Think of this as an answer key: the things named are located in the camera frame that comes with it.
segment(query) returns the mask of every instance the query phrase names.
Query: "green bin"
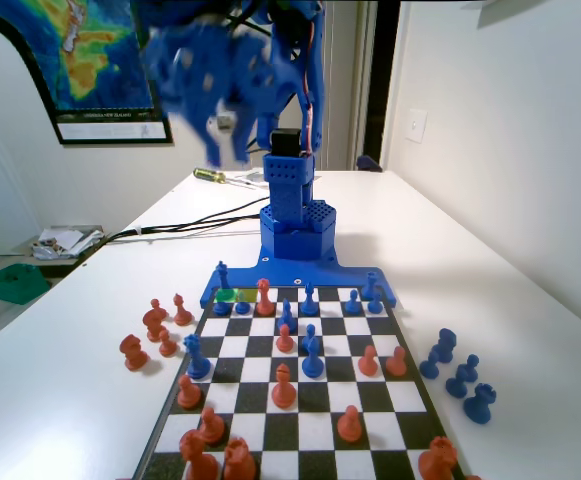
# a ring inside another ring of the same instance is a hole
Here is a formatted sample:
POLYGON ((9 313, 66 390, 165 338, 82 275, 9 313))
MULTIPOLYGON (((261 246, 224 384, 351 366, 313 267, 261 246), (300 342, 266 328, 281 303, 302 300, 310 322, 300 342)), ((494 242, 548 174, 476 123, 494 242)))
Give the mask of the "green bin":
POLYGON ((0 270, 0 300, 25 305, 48 290, 48 282, 34 265, 15 263, 0 270))

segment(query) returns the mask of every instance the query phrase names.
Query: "wall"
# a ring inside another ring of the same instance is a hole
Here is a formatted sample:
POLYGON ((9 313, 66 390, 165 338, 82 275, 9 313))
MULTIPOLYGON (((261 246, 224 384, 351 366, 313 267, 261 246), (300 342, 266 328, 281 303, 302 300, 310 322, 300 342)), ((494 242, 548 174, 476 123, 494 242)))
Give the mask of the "wall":
POLYGON ((581 2, 464 3, 412 3, 383 160, 581 317, 581 2))

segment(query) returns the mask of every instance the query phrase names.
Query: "black square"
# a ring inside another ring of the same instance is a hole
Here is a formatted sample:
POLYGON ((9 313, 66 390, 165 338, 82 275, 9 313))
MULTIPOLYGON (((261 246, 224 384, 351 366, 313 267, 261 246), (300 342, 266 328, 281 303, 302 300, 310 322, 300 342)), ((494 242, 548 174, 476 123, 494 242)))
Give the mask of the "black square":
POLYGON ((320 302, 338 302, 339 300, 339 290, 336 288, 321 287, 317 288, 319 292, 320 302))
POLYGON ((368 345, 373 345, 370 335, 348 335, 348 345, 350 345, 350 354, 353 357, 363 357, 368 345))
POLYGON ((299 452, 299 478, 336 480, 338 477, 334 452, 299 452))
POLYGON ((350 357, 325 357, 329 382, 354 382, 354 367, 350 357))
POLYGON ((247 337, 250 335, 251 318, 231 318, 228 320, 226 337, 247 337))
POLYGON ((358 382, 364 412, 394 412, 388 387, 384 382, 358 382))
POLYGON ((250 337, 246 357, 271 357, 273 337, 250 337))
POLYGON ((277 302, 283 303, 285 299, 288 299, 290 303, 299 301, 299 289, 298 288, 280 288, 277 293, 277 302))
POLYGON ((206 358, 217 358, 221 351, 223 337, 199 337, 201 354, 206 358))
POLYGON ((345 335, 346 326, 343 318, 322 318, 321 331, 324 335, 345 335))
POLYGON ((330 396, 325 382, 302 382, 297 388, 300 412, 329 412, 330 396))
POLYGON ((270 366, 270 381, 277 381, 277 367, 284 363, 290 370, 290 381, 299 381, 299 359, 297 357, 274 357, 270 366))
MULTIPOLYGON (((337 422, 343 417, 343 412, 331 413, 332 431, 337 431, 337 422)), ((363 420, 363 413, 359 413, 359 422, 361 422, 361 438, 354 443, 348 443, 338 434, 334 435, 334 449, 335 450, 370 450, 370 441, 368 440, 368 430, 366 429, 366 422, 363 420)))
POLYGON ((414 480, 414 472, 410 465, 408 453, 398 452, 372 452, 372 463, 377 480, 414 480))
POLYGON ((445 436, 427 412, 397 413, 397 421, 408 450, 427 450, 434 437, 445 436))
POLYGON ((235 413, 266 413, 268 383, 241 383, 235 413))
POLYGON ((368 318, 370 333, 373 335, 396 335, 397 324, 390 317, 368 318))
POLYGON ((269 413, 266 415, 263 449, 266 451, 296 451, 299 449, 299 415, 269 413))
POLYGON ((243 358, 218 358, 212 375, 213 383, 239 383, 243 358))

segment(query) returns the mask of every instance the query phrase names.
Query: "white square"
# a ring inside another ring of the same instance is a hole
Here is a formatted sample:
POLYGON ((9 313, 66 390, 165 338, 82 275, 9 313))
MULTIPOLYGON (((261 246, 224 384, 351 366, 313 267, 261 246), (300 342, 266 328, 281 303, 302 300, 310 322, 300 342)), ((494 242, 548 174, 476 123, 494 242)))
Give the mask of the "white square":
POLYGON ((345 317, 343 324, 348 335, 370 335, 368 320, 364 317, 345 317))
POLYGON ((243 438, 250 451, 261 452, 265 426, 265 413, 235 413, 232 416, 230 436, 243 438))
POLYGON ((372 454, 369 450, 337 450, 334 452, 337 472, 345 472, 346 480, 371 480, 374 474, 372 454))
POLYGON ((275 319, 272 317, 256 317, 250 326, 251 337, 271 337, 274 335, 275 319))
POLYGON ((326 357, 349 357, 350 344, 347 335, 325 335, 323 338, 323 353, 326 357))
POLYGON ((414 382, 386 382, 395 412, 425 412, 419 389, 414 382))
POLYGON ((321 319, 319 317, 300 317, 299 319, 299 326, 298 326, 298 334, 301 336, 306 336, 308 333, 306 332, 306 327, 308 325, 314 325, 314 334, 317 337, 323 335, 323 330, 321 329, 321 319))
POLYGON ((239 393, 238 383, 211 383, 206 406, 214 408, 214 413, 234 413, 237 393, 239 393))
POLYGON ((154 451, 156 453, 178 452, 182 435, 188 430, 196 430, 200 419, 199 413, 168 415, 154 451))
POLYGON ((299 450, 333 450, 332 435, 330 413, 299 413, 299 450))
POLYGON ((372 341, 380 357, 392 357, 394 349, 399 346, 396 335, 373 335, 372 341))
POLYGON ((296 480, 299 478, 299 452, 268 452, 261 455, 261 478, 296 480))
POLYGON ((281 350, 279 350, 277 348, 277 340, 279 339, 279 337, 274 337, 274 344, 272 345, 272 356, 273 357, 298 357, 299 356, 299 337, 297 337, 296 335, 291 335, 290 336, 292 338, 292 340, 294 340, 294 343, 292 344, 292 350, 290 350, 289 352, 282 352, 281 350))
POLYGON ((270 381, 270 357, 248 357, 243 361, 241 370, 241 383, 244 382, 269 382, 270 381))
POLYGON ((394 413, 365 412, 363 420, 370 441, 370 450, 406 449, 397 416, 394 413))
POLYGON ((321 318, 343 318, 341 302, 319 302, 321 318))
MULTIPOLYGON (((295 389, 295 392, 299 390, 299 384, 296 382, 290 382, 295 389)), ((277 383, 271 383, 268 386, 268 403, 266 406, 266 412, 268 413, 297 413, 299 411, 299 401, 298 401, 298 394, 294 398, 294 402, 288 408, 279 408, 277 407, 274 402, 272 401, 272 390, 274 387, 277 386, 277 383)))
POLYGON ((361 373, 359 370, 359 360, 361 357, 352 357, 352 367, 354 368, 354 376, 357 379, 357 382, 383 382, 385 378, 383 376, 383 372, 381 371, 381 365, 379 365, 379 358, 374 357, 374 361, 377 362, 377 371, 371 377, 368 377, 361 373))
POLYGON ((202 337, 224 337, 228 329, 228 318, 208 318, 201 331, 202 337))
POLYGON ((363 410, 356 382, 328 382, 328 396, 331 412, 345 412, 348 405, 354 405, 360 412, 363 410))
POLYGON ((303 359, 308 357, 301 357, 299 359, 299 381, 300 382, 325 382, 326 381, 326 363, 323 357, 319 357, 323 362, 323 372, 317 378, 310 378, 305 373, 303 373, 303 359))
POLYGON ((244 358, 248 348, 248 337, 225 337, 219 358, 244 358))

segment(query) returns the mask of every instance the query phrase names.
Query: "blue pawn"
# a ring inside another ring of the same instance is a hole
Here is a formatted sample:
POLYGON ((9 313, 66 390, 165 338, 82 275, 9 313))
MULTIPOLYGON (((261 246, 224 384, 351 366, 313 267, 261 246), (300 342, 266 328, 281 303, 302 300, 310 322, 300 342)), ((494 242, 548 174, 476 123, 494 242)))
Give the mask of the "blue pawn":
POLYGON ((419 371, 421 375, 430 380, 434 380, 439 376, 439 367, 437 367, 437 362, 439 361, 439 355, 434 350, 430 350, 428 354, 428 360, 424 360, 419 365, 419 371))
POLYGON ((474 394, 474 397, 466 398, 463 402, 463 411, 470 420, 484 425, 492 416, 489 405, 497 399, 497 392, 487 383, 480 383, 474 389, 474 394))
POLYGON ((312 282, 308 282, 306 285, 306 301, 301 304, 301 311, 304 315, 309 317, 316 315, 319 308, 316 302, 312 299, 312 294, 314 293, 314 287, 312 282))
POLYGON ((463 365, 457 367, 455 378, 449 378, 446 381, 446 391, 455 398, 463 398, 468 394, 466 379, 468 372, 463 365))
POLYGON ((243 301, 243 292, 239 292, 237 294, 237 301, 239 303, 237 303, 235 310, 239 315, 245 315, 250 311, 250 304, 248 302, 243 301))
POLYGON ((370 313, 377 313, 383 312, 383 304, 381 303, 381 292, 374 292, 374 297, 372 301, 368 304, 368 310, 370 313))
POLYGON ((439 355, 441 363, 452 361, 452 349, 457 346, 457 336, 448 328, 439 330, 439 342, 432 349, 439 355))
POLYGON ((301 368, 306 377, 317 378, 323 373, 323 361, 319 358, 319 338, 314 337, 308 343, 308 356, 303 359, 301 368))
POLYGON ((279 318, 279 322, 277 323, 279 327, 279 331, 281 331, 281 325, 286 324, 288 325, 288 329, 290 333, 297 332, 297 321, 292 316, 292 311, 290 309, 290 302, 287 298, 283 299, 283 312, 281 313, 281 318, 279 318))
POLYGON ((468 355, 468 360, 466 363, 462 363, 461 366, 465 367, 466 372, 468 373, 468 378, 466 382, 476 382, 479 374, 477 373, 476 367, 479 365, 479 357, 475 354, 468 355))
POLYGON ((350 300, 346 302, 346 312, 356 315, 361 312, 361 302, 357 300, 359 293, 356 290, 350 290, 350 300))
POLYGON ((314 338, 314 325, 309 324, 306 327, 306 333, 307 333, 307 336, 303 337, 303 340, 301 340, 301 346, 307 352, 308 345, 310 344, 310 340, 312 340, 314 338))
POLYGON ((198 380, 205 377, 212 364, 210 360, 204 357, 201 353, 201 344, 199 343, 199 336, 188 335, 183 339, 183 344, 186 346, 188 353, 190 354, 190 363, 188 364, 187 374, 190 378, 198 380))

